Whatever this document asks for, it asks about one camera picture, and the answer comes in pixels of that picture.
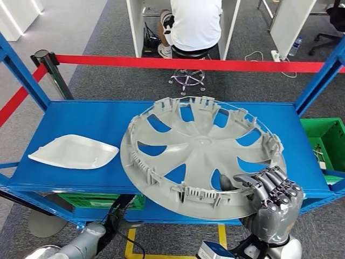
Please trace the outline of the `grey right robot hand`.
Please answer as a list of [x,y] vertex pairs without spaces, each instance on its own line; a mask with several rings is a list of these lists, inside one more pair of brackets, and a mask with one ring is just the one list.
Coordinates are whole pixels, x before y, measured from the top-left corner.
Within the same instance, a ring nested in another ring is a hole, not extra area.
[[233,176],[220,171],[219,183],[221,191],[249,190],[243,196],[246,208],[237,219],[258,239],[272,244],[289,239],[304,196],[301,186],[279,166]]

